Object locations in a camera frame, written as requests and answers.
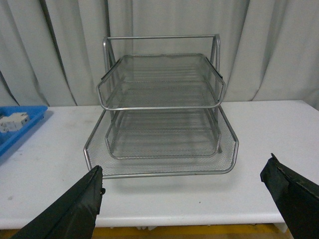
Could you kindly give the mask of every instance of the metal rod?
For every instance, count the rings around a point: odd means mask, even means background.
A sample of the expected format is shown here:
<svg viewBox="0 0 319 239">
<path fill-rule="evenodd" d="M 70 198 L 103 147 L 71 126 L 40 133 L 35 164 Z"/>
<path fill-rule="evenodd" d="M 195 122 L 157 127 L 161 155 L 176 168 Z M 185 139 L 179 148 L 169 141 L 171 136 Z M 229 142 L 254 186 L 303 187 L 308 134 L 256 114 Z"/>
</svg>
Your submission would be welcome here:
<svg viewBox="0 0 319 239">
<path fill-rule="evenodd" d="M 219 72 L 219 66 L 220 66 L 220 37 L 219 37 L 219 34 L 215 35 L 215 41 L 216 41 L 216 70 Z"/>
<path fill-rule="evenodd" d="M 216 40 L 214 37 L 211 44 L 211 52 L 210 52 L 210 59 L 209 59 L 212 64 L 214 63 L 215 49 L 216 49 Z"/>
<path fill-rule="evenodd" d="M 115 36 L 108 37 L 110 40 L 132 40 L 132 39 L 164 39 L 164 38 L 206 38 L 216 35 L 183 35 L 183 36 Z"/>
<path fill-rule="evenodd" d="M 110 68 L 111 68 L 116 63 L 116 61 L 115 61 L 113 46 L 112 46 L 112 43 L 111 43 L 109 37 L 108 37 L 108 47 L 109 47 L 109 50 L 110 50 L 109 54 L 111 56 L 111 64 L 110 64 Z"/>
<path fill-rule="evenodd" d="M 108 37 L 103 38 L 103 55 L 104 55 L 104 64 L 105 64 L 105 73 L 107 73 L 109 68 L 109 52 L 108 52 Z"/>
</svg>

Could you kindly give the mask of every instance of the mesh tray bottom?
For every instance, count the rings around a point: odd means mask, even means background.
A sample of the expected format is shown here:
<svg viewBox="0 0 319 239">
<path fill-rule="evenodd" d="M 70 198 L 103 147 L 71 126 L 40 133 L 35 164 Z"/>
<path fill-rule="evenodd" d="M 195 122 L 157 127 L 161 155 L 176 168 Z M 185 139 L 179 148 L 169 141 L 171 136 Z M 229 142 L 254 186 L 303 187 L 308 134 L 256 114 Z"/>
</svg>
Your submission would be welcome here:
<svg viewBox="0 0 319 239">
<path fill-rule="evenodd" d="M 214 104 L 205 81 L 122 82 L 110 107 L 183 107 Z"/>
<path fill-rule="evenodd" d="M 106 135 L 111 155 L 135 157 L 210 157 L 220 130 L 208 110 L 123 111 Z"/>
</svg>

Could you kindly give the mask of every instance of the yellow floor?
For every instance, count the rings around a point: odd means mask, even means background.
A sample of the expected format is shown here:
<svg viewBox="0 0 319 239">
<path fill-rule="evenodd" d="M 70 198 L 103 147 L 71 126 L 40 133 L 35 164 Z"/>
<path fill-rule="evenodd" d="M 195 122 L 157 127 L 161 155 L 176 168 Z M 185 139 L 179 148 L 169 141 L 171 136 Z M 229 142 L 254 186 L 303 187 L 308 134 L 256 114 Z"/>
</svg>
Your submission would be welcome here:
<svg viewBox="0 0 319 239">
<path fill-rule="evenodd" d="M 18 230 L 0 231 L 8 239 Z M 151 231 L 137 228 L 95 228 L 92 239 L 289 239 L 273 224 L 157 227 Z"/>
</svg>

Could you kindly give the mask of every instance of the silver wire frame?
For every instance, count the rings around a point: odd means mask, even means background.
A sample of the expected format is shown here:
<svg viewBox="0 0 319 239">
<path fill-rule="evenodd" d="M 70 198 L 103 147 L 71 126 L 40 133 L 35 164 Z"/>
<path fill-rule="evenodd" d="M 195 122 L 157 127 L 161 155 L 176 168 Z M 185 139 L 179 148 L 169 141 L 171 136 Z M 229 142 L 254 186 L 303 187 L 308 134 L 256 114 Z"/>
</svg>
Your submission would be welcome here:
<svg viewBox="0 0 319 239">
<path fill-rule="evenodd" d="M 107 73 L 115 64 L 115 56 L 112 47 L 112 40 L 138 40 L 138 39 L 178 39 L 178 38 L 213 38 L 210 62 L 213 64 L 215 56 L 215 68 L 219 72 L 220 67 L 220 37 L 219 34 L 214 35 L 184 35 L 184 36 L 116 36 L 103 38 L 103 53 L 105 72 Z"/>
</svg>

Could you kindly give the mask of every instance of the tray rim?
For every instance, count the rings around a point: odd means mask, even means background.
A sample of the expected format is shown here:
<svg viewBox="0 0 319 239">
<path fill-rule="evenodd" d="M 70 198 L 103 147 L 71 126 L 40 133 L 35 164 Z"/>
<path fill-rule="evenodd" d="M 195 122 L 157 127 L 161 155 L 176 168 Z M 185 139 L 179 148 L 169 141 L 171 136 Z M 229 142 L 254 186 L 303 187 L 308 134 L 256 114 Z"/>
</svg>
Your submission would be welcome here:
<svg viewBox="0 0 319 239">
<path fill-rule="evenodd" d="M 110 108 L 104 105 L 102 100 L 102 94 L 100 92 L 100 86 L 104 83 L 106 83 L 109 79 L 109 76 L 117 69 L 117 67 L 120 65 L 122 60 L 126 57 L 149 57 L 149 56 L 200 56 L 202 57 L 205 62 L 207 63 L 208 67 L 211 69 L 213 74 L 217 74 L 220 79 L 221 84 L 221 90 L 219 93 L 219 96 L 216 99 L 217 103 L 212 106 L 185 106 L 185 107 L 129 107 L 129 108 Z M 101 78 L 101 82 L 96 86 L 96 92 L 98 94 L 99 102 L 102 108 L 104 108 L 107 111 L 126 111 L 126 110 L 178 110 L 178 109 L 212 109 L 215 107 L 220 106 L 222 103 L 225 93 L 226 93 L 226 83 L 223 80 L 223 77 L 221 74 L 215 69 L 215 67 L 212 65 L 212 63 L 208 60 L 208 58 L 202 54 L 202 53 L 186 53 L 186 54 L 132 54 L 132 55 L 124 55 L 122 56 L 115 64 L 112 66 L 112 68 Z"/>
<path fill-rule="evenodd" d="M 162 172 L 162 173 L 131 173 L 131 174 L 114 174 L 114 175 L 103 175 L 103 179 L 117 179 L 117 178 L 138 178 L 138 177 L 163 177 L 163 176 L 190 176 L 190 175 L 213 175 L 213 174 L 226 174 L 229 173 L 235 166 L 236 161 L 237 161 L 237 154 L 238 154 L 238 146 L 239 146 L 239 140 L 238 137 L 234 131 L 234 129 L 232 128 L 231 124 L 229 123 L 228 118 L 225 115 L 224 110 L 222 109 L 221 106 L 218 106 L 218 110 L 220 111 L 222 117 L 225 120 L 225 123 L 227 125 L 227 127 L 229 128 L 234 141 L 235 141 L 235 147 L 234 147 L 234 153 L 233 153 L 233 157 L 232 157 L 232 163 L 230 165 L 230 167 L 226 170 L 207 170 L 207 171 L 179 171 L 179 172 Z M 85 156 L 85 161 L 88 167 L 88 170 L 92 169 L 92 164 L 91 164 L 91 160 L 90 160 L 90 156 L 89 153 L 87 151 L 87 147 L 89 145 L 89 143 L 91 142 L 94 133 L 96 132 L 97 128 L 99 127 L 105 113 L 107 110 L 103 110 L 103 112 L 101 113 L 97 123 L 95 124 L 87 142 L 84 145 L 83 148 L 83 153 Z"/>
</svg>

